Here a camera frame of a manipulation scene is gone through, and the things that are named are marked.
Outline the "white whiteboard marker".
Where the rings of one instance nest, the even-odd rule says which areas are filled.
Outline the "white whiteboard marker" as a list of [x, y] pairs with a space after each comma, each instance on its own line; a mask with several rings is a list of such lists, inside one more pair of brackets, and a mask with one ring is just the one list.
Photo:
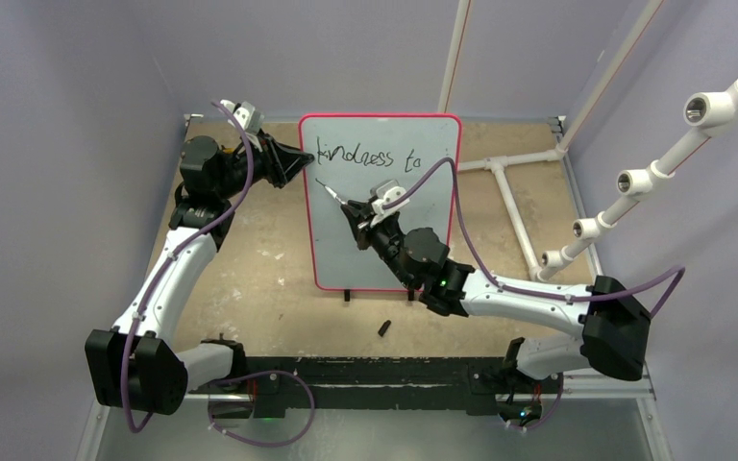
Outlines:
[[339, 196], [339, 195], [337, 194], [337, 192], [336, 192], [336, 191], [335, 191], [334, 189], [332, 189], [332, 188], [331, 188], [331, 187], [329, 187], [328, 185], [326, 185], [326, 184], [324, 184], [323, 182], [320, 182], [320, 181], [318, 181], [318, 180], [316, 180], [316, 182], [317, 182], [317, 183], [318, 183], [319, 185], [321, 185], [321, 186], [322, 186], [322, 187], [323, 187], [323, 188], [325, 189], [325, 191], [326, 191], [326, 192], [327, 192], [327, 193], [328, 193], [328, 194], [329, 194], [329, 195], [330, 195], [330, 196], [331, 196], [331, 197], [332, 197], [332, 198], [333, 198], [333, 199], [334, 199], [334, 200], [335, 200], [335, 201], [336, 201], [336, 202], [337, 202], [337, 203], [338, 203], [338, 204], [339, 204], [340, 206], [345, 206], [345, 205], [347, 205], [347, 204], [348, 204], [348, 202], [347, 202], [346, 200], [344, 200], [344, 199], [343, 199], [343, 198], [342, 198], [341, 196]]

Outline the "black marker cap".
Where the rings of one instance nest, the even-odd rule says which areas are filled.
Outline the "black marker cap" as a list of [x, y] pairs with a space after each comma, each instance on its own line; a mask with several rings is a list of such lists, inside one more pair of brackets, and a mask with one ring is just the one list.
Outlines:
[[381, 325], [380, 329], [378, 330], [378, 336], [379, 337], [383, 337], [387, 333], [387, 331], [388, 331], [389, 327], [391, 326], [391, 324], [392, 324], [392, 322], [390, 320], [386, 320]]

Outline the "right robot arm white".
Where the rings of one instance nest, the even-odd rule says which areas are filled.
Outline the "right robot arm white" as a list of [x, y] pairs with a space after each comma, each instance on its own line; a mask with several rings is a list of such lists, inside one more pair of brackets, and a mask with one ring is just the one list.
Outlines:
[[403, 288], [440, 316], [501, 317], [556, 330], [513, 340], [501, 366], [504, 384], [523, 391], [552, 374], [591, 368], [604, 376], [642, 377], [652, 315], [616, 279], [544, 284], [488, 277], [456, 262], [431, 228], [404, 232], [393, 213], [378, 224], [365, 202], [340, 209], [360, 250], [373, 250]]

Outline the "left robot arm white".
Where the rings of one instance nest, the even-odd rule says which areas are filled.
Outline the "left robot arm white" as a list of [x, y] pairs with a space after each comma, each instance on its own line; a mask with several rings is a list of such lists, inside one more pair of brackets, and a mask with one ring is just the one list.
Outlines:
[[260, 132], [228, 149], [210, 136], [186, 141], [175, 208], [155, 268], [111, 328], [95, 329], [85, 353], [101, 405], [171, 415], [185, 395], [213, 382], [234, 393], [247, 383], [241, 344], [209, 339], [186, 352], [171, 342], [199, 277], [218, 254], [234, 218], [232, 199], [258, 181], [282, 188], [314, 161], [312, 154]]

